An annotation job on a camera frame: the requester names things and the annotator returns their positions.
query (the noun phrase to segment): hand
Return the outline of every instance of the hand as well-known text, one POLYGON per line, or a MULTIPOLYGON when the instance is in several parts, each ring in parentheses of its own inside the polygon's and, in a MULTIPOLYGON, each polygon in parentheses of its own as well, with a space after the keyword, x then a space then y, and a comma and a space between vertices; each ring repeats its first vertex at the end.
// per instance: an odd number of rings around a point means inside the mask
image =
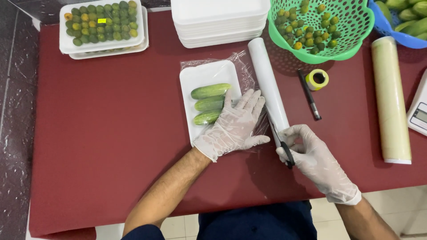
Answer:
MULTIPOLYGON (((356 205, 361 201, 362 194, 357 186, 348 179, 325 142, 307 125, 294 125, 279 135, 285 137, 286 144, 291 146, 295 165, 326 195, 328 202, 356 205), (294 143, 297 138, 302 138, 303 144, 294 143)), ((278 147, 276 152, 280 158, 288 159, 282 147, 278 147)))
POLYGON ((225 93, 224 108, 215 124, 197 137, 193 144, 213 162, 226 152, 249 149, 255 145, 268 143, 264 135, 251 137, 261 114, 265 99, 261 91, 249 89, 236 107, 231 106, 231 92, 225 93))

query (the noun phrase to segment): person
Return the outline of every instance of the person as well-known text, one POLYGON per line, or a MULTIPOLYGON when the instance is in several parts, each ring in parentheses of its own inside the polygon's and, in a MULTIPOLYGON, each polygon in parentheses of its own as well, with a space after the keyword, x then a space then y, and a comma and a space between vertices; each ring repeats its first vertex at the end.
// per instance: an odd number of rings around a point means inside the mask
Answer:
MULTIPOLYGON (((219 118, 194 140, 195 147, 144 194, 126 219, 122 239, 164 240, 162 222, 204 169, 226 152, 269 142, 267 136, 251 136, 264 103, 261 92, 251 89, 232 107, 231 93, 227 91, 219 118)), ((329 202, 335 203, 351 239, 399 239, 307 125, 292 126, 279 135, 286 138, 296 167, 329 202), (297 138, 302 138, 303 143, 294 143, 297 138)), ((283 148, 276 152, 287 159, 283 148)), ((199 214, 197 239, 317 239, 310 209, 309 202, 302 201, 199 214)))

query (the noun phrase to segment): green colander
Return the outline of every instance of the green colander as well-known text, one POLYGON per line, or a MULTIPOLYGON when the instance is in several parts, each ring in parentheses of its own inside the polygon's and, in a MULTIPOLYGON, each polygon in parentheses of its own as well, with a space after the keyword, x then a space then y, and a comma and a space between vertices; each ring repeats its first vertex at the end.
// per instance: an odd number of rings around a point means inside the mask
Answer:
POLYGON ((372 31, 374 26, 374 13, 367 7, 367 0, 310 0, 309 10, 306 14, 300 14, 300 4, 302 0, 271 0, 271 8, 268 13, 269 34, 271 39, 279 47, 287 49, 299 60, 308 64, 318 64, 327 60, 346 60, 354 56, 362 45, 362 41, 372 31), (322 13, 317 12, 317 6, 326 5, 326 10, 322 13), (339 23, 336 24, 337 31, 341 31, 341 37, 337 39, 338 45, 334 48, 328 47, 327 39, 324 41, 326 48, 317 55, 310 54, 312 47, 303 46, 300 50, 293 49, 280 35, 274 20, 280 9, 289 10, 297 7, 297 20, 304 20, 304 26, 312 26, 314 30, 321 28, 322 15, 325 12, 330 13, 330 17, 337 16, 339 23))

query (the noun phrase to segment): maroon tablecloth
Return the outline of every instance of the maroon tablecloth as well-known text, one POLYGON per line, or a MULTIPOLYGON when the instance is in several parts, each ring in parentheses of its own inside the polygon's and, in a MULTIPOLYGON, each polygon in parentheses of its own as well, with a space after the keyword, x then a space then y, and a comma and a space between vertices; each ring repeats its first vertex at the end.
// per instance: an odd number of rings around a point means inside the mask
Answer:
MULTIPOLYGON (((170 11, 155 12, 147 50, 73 60, 60 53, 58 32, 58 25, 44 26, 40 34, 29 229, 36 237, 86 228, 66 232, 67 239, 94 239, 90 227, 124 222, 155 179, 191 148, 180 61, 225 59, 247 42, 186 49, 170 11)), ((410 130, 412 165, 386 164, 381 157, 372 38, 349 60, 308 65, 264 34, 289 123, 308 124, 362 192, 427 184, 427 137, 410 130), (314 121, 296 76, 300 67, 329 74, 328 86, 313 92, 321 121, 314 121)), ((398 50, 409 107, 427 51, 398 50)), ((318 197, 310 180, 279 161, 272 142, 210 165, 173 215, 318 197)))

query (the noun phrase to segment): pen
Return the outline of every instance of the pen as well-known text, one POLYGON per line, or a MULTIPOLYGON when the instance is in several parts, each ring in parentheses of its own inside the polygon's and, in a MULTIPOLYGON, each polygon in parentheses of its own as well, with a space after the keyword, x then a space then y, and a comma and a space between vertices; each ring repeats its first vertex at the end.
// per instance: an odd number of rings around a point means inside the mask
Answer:
POLYGON ((320 116, 319 111, 317 111, 317 107, 316 107, 316 104, 314 103, 313 96, 311 96, 310 89, 308 88, 307 82, 304 79, 304 75, 301 69, 298 69, 298 75, 299 75, 299 80, 301 81, 302 88, 304 89, 305 96, 307 97, 311 110, 313 110, 316 120, 321 120, 322 117, 320 116))

